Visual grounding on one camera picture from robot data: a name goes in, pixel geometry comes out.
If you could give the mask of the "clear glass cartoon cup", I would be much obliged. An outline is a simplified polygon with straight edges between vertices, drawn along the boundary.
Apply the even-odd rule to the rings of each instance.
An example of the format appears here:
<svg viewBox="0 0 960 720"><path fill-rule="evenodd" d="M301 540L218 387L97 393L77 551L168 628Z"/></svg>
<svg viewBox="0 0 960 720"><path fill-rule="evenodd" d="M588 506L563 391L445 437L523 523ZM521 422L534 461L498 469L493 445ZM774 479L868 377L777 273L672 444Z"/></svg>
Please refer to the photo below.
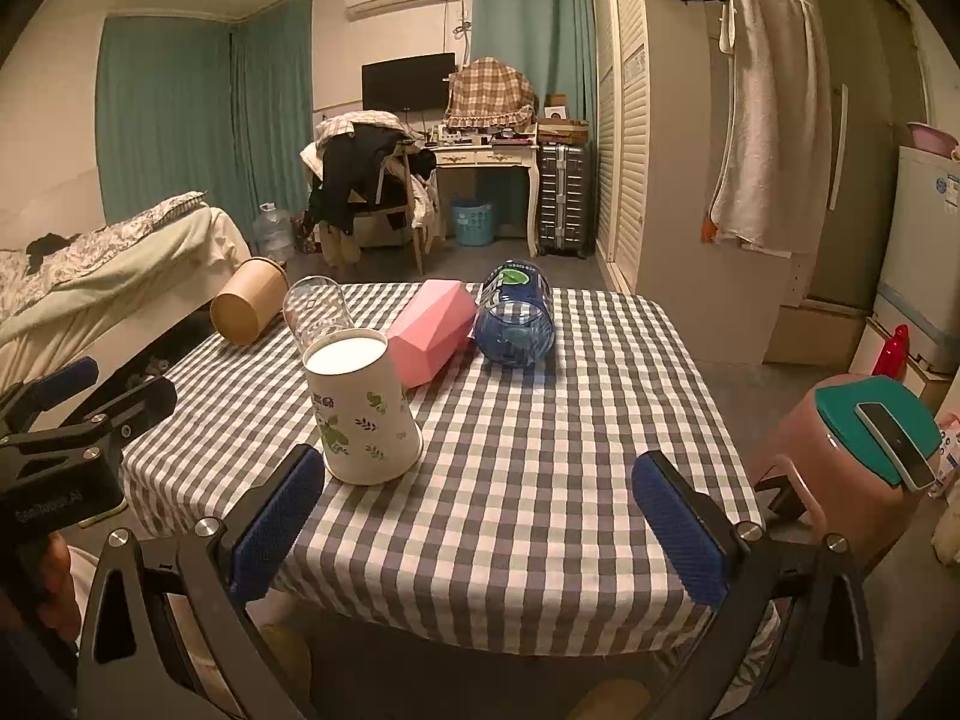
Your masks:
<svg viewBox="0 0 960 720"><path fill-rule="evenodd" d="M321 338L355 327L342 284L320 275L291 284L281 313L300 353Z"/></svg>

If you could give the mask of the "dark hard suitcase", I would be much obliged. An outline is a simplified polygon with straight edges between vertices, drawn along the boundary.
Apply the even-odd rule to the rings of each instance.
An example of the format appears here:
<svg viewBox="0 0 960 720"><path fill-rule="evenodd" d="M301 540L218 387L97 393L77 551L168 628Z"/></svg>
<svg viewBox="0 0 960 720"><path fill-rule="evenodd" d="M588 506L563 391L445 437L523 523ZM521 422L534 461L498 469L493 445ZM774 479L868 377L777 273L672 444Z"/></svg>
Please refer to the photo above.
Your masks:
<svg viewBox="0 0 960 720"><path fill-rule="evenodd" d="M592 160L587 146L544 143L539 149L537 245L584 257L592 241Z"/></svg>

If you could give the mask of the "blue laundry basket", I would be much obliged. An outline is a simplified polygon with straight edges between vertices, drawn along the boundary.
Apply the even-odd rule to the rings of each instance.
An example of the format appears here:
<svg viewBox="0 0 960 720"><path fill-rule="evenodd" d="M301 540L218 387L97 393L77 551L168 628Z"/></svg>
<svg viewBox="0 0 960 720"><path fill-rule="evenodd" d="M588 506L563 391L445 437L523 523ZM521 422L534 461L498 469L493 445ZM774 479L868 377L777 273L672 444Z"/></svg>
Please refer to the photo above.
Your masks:
<svg viewBox="0 0 960 720"><path fill-rule="evenodd" d="M477 199L454 202L451 206L454 237L462 247L485 247L494 239L493 206Z"/></svg>

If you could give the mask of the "pink faceted cup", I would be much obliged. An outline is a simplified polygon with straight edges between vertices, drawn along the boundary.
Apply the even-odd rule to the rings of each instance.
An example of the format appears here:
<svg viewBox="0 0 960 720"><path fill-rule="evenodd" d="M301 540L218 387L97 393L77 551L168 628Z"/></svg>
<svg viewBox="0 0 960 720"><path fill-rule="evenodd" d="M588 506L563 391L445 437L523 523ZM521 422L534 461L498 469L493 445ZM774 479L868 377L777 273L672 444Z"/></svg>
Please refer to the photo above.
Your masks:
<svg viewBox="0 0 960 720"><path fill-rule="evenodd" d="M466 343L477 304L462 281L427 280L387 330L389 355L405 388L430 383Z"/></svg>

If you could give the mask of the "bed with beige bedding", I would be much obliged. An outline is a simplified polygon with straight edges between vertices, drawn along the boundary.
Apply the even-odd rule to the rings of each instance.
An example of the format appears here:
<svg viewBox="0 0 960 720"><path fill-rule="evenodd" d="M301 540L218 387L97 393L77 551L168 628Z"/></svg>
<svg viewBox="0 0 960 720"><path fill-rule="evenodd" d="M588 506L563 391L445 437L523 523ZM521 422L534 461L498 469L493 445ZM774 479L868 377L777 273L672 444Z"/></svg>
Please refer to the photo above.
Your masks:
<svg viewBox="0 0 960 720"><path fill-rule="evenodd" d="M128 220L2 252L2 385L45 376L153 301L208 302L249 259L233 218L198 190Z"/></svg>

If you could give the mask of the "hanging white towel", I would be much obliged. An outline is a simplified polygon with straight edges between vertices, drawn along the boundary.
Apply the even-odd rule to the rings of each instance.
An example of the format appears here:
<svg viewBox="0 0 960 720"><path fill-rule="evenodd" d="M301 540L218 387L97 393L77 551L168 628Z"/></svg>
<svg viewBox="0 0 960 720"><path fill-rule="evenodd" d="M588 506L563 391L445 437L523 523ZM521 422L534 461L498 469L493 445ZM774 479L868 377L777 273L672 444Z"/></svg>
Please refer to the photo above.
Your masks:
<svg viewBox="0 0 960 720"><path fill-rule="evenodd" d="M817 247L832 171L827 46L809 0L729 0L726 143L709 219L776 255Z"/></svg>

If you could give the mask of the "white cup green print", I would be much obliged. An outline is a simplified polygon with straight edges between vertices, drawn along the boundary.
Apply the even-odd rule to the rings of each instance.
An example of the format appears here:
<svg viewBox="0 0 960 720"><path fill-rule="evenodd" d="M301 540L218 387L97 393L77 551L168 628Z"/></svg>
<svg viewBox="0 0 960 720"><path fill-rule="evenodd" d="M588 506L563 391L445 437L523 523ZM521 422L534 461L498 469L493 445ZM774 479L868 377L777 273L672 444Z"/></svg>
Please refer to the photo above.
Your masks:
<svg viewBox="0 0 960 720"><path fill-rule="evenodd" d="M302 353L302 367L334 478L377 486L415 465L423 439L382 333L329 333Z"/></svg>

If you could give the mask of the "clear water jug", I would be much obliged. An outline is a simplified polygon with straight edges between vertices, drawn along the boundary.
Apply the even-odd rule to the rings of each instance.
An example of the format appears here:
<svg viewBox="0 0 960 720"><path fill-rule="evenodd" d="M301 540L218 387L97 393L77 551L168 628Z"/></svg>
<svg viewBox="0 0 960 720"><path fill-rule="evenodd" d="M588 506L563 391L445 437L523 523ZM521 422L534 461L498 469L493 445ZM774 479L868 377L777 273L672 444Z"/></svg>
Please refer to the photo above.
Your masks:
<svg viewBox="0 0 960 720"><path fill-rule="evenodd" d="M261 257L285 265L296 254L291 215L274 203L263 203L252 224L257 252Z"/></svg>

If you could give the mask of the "pink basin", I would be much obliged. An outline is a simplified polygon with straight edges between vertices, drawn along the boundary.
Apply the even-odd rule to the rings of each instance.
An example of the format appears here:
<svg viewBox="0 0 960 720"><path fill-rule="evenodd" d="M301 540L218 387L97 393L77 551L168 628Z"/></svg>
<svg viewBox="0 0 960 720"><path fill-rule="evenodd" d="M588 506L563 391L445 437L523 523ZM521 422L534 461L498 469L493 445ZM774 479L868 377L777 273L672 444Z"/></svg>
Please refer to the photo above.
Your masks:
<svg viewBox="0 0 960 720"><path fill-rule="evenodd" d="M944 130L939 130L926 122L908 122L907 127L911 144L916 149L937 154L942 158L951 158L957 151L957 138Z"/></svg>

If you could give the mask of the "plaid blanket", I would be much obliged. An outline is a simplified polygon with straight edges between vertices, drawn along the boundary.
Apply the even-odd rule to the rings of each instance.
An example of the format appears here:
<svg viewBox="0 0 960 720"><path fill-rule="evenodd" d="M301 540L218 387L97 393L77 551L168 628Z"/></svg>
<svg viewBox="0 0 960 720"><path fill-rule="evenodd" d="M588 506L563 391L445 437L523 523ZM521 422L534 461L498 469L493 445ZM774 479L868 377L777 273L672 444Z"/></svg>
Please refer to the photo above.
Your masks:
<svg viewBox="0 0 960 720"><path fill-rule="evenodd" d="M534 125L535 103L534 88L522 71L482 57L452 74L446 125L527 132Z"/></svg>

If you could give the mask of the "white desk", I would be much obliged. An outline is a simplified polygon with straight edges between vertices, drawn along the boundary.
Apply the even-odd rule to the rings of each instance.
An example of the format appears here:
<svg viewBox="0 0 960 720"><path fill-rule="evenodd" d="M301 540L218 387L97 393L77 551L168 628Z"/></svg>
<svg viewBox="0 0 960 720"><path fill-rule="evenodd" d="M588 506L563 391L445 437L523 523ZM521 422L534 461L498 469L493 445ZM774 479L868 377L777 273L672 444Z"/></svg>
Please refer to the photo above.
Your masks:
<svg viewBox="0 0 960 720"><path fill-rule="evenodd" d="M526 244L531 257L539 255L537 208L540 197L539 145L530 138L490 143L441 142L431 145L439 169L524 169L527 174Z"/></svg>

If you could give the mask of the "smartphone on stool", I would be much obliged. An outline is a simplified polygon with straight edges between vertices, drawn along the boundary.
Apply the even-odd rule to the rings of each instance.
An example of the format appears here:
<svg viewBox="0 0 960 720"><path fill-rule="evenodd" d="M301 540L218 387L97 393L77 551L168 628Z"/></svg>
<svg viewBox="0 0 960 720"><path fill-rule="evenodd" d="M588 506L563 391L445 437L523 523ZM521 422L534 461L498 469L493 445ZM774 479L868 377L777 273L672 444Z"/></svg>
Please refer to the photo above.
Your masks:
<svg viewBox="0 0 960 720"><path fill-rule="evenodd" d="M910 491L926 491L934 484L928 459L882 403L864 401L858 403L854 411Z"/></svg>

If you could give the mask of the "chair piled with clothes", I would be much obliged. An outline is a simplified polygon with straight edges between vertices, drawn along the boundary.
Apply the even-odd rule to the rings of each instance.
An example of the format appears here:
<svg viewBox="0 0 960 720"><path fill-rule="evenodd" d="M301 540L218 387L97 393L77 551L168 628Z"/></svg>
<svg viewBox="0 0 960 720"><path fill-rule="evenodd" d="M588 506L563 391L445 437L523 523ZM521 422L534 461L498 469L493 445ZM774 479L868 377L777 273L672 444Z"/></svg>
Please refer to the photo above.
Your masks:
<svg viewBox="0 0 960 720"><path fill-rule="evenodd" d="M337 273L359 261L359 218L384 216L409 231L416 265L436 238L436 154L427 138L385 110L355 110L316 125L299 153L311 193L304 222L327 266Z"/></svg>

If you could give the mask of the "checkered grey tablecloth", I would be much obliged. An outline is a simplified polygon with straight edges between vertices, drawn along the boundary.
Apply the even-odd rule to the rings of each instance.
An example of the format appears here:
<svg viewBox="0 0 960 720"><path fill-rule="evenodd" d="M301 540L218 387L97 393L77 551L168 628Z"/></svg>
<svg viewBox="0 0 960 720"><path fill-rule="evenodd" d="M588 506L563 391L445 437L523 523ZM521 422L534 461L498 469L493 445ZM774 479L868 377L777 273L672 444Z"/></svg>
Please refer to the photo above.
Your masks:
<svg viewBox="0 0 960 720"><path fill-rule="evenodd" d="M631 494L659 449L727 516L757 500L698 367L660 305L553 288L556 343L516 371L460 349L409 395L423 454L379 488L325 484L277 577L327 610L511 655L667 650L708 614L686 598ZM217 333L167 374L178 408L125 450L152 535L231 509L291 445L324 436L290 332Z"/></svg>

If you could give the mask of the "white louvered wardrobe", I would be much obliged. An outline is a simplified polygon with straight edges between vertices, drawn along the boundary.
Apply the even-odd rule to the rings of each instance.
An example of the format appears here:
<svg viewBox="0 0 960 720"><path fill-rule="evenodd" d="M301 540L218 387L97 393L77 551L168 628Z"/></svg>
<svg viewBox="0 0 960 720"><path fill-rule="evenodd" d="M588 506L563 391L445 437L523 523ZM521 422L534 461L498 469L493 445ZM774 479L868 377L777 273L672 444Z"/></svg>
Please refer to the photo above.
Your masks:
<svg viewBox="0 0 960 720"><path fill-rule="evenodd" d="M703 237L726 140L716 4L592 0L597 260L608 288L656 301L695 358L758 364L791 265Z"/></svg>

